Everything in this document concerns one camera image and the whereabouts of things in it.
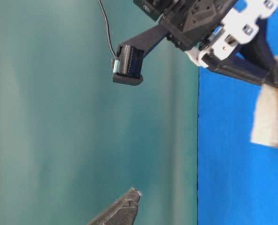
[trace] gripper jaw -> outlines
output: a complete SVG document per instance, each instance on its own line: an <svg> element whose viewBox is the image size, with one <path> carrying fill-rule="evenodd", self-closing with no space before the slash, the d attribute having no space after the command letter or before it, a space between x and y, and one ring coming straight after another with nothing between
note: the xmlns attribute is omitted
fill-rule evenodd
<svg viewBox="0 0 278 225"><path fill-rule="evenodd" d="M256 37L246 45L238 45L229 57L219 60L210 52L204 55L203 61L212 72L255 85L265 83L278 88L278 63L266 41L267 20L258 20L257 25L260 30Z"/></svg>
<svg viewBox="0 0 278 225"><path fill-rule="evenodd" d="M88 225L133 225L137 216L140 197L141 193L131 188Z"/></svg>

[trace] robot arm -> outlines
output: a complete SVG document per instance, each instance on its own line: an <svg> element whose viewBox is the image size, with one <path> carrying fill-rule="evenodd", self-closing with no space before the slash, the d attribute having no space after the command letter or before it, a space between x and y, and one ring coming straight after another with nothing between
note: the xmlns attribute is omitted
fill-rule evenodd
<svg viewBox="0 0 278 225"><path fill-rule="evenodd" d="M278 88L278 63L266 41L278 0L133 0L159 24L118 46L113 81L138 85L144 57L166 37L197 65L256 85Z"/></svg>

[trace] fabric piece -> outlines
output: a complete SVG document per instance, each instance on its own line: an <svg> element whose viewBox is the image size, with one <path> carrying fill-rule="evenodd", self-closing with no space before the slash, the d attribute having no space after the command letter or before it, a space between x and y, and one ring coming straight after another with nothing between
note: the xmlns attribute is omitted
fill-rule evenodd
<svg viewBox="0 0 278 225"><path fill-rule="evenodd" d="M256 103L251 142L278 147L278 89L262 86Z"/></svg>

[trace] cable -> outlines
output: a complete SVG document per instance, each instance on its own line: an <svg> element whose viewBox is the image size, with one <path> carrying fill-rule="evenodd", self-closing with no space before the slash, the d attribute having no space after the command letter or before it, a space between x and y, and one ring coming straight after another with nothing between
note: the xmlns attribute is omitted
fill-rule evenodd
<svg viewBox="0 0 278 225"><path fill-rule="evenodd" d="M107 32L107 40L108 40L108 45L109 45L109 48L111 50L111 53L113 55L113 57L115 59L117 59L117 56L113 50L113 47L112 47L112 43L111 43L111 37L110 37L110 30L109 30L109 22L108 22L108 18L107 18L107 15L106 15L106 12L105 12L105 9L103 8L103 5L102 5L102 0L98 0L98 3L101 7L101 11L102 11L102 16L103 16L103 19L105 21L105 24L106 24L106 32Z"/></svg>

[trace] black plastic part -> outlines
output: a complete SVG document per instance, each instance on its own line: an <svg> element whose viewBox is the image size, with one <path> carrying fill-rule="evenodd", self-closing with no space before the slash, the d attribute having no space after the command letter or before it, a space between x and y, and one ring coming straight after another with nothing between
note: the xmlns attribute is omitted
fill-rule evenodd
<svg viewBox="0 0 278 225"><path fill-rule="evenodd" d="M278 88L278 63L266 41L267 20L258 20L257 24L260 27L257 36L250 43L238 46L227 59L220 61L213 53L202 59L215 73Z"/></svg>
<svg viewBox="0 0 278 225"><path fill-rule="evenodd" d="M179 0L160 20L171 40L182 51L209 36L238 0Z"/></svg>
<svg viewBox="0 0 278 225"><path fill-rule="evenodd" d="M172 0L134 0L134 3L156 21Z"/></svg>
<svg viewBox="0 0 278 225"><path fill-rule="evenodd" d="M131 188L88 225L133 225L138 213L140 192Z"/></svg>
<svg viewBox="0 0 278 225"><path fill-rule="evenodd" d="M164 39L167 30L160 24L121 43L118 46L118 71L113 82L132 86L143 82L141 68L143 59Z"/></svg>

